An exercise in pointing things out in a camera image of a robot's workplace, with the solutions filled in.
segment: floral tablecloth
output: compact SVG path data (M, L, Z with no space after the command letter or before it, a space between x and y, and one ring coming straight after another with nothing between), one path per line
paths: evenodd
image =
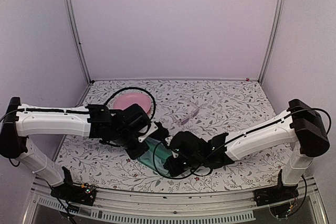
M161 121L171 134L191 131L209 140L214 135L243 130L275 115L260 85L249 81L97 81L83 104L102 104L115 91L130 86L144 88L153 94L157 103L154 120ZM185 125L178 126L176 119L192 110L189 103L200 111ZM130 191L200 193L276 184L279 169L290 155L289 145L278 145L216 169L206 177L171 180L130 160L120 148L101 145L97 139L69 135L56 162L66 166L78 183L89 182L103 188Z

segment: pink plate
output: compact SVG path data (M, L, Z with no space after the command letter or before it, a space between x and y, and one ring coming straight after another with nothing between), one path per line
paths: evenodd
M113 104L116 110L124 110L137 103L146 113L151 109L151 99L142 93L127 93L119 96Z

